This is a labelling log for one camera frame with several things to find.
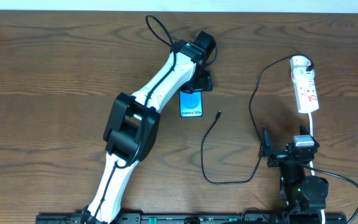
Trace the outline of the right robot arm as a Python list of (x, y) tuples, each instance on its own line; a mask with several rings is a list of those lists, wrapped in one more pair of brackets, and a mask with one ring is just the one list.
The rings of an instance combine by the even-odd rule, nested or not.
[(287, 203), (278, 220), (282, 223), (321, 223), (326, 208), (328, 181), (306, 175), (307, 166), (317, 153), (319, 144), (304, 125), (285, 149), (274, 149), (269, 133), (262, 128), (260, 157), (267, 158), (268, 167), (280, 169), (280, 195)]

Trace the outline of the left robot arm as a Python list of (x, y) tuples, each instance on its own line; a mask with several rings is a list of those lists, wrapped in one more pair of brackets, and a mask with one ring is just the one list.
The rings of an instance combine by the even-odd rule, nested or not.
[(115, 98), (103, 133), (106, 165), (93, 201), (81, 213), (82, 223), (111, 223), (116, 219), (133, 170), (155, 144), (165, 105), (177, 91), (213, 89), (206, 67), (215, 48), (214, 37), (205, 31), (194, 41), (174, 42), (167, 61), (145, 86)]

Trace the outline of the blue-screen Samsung smartphone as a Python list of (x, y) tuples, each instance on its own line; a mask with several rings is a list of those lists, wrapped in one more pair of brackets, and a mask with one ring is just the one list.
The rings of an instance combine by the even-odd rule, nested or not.
[(201, 92), (192, 94), (180, 92), (180, 116), (182, 118), (201, 117), (203, 115), (203, 101)]

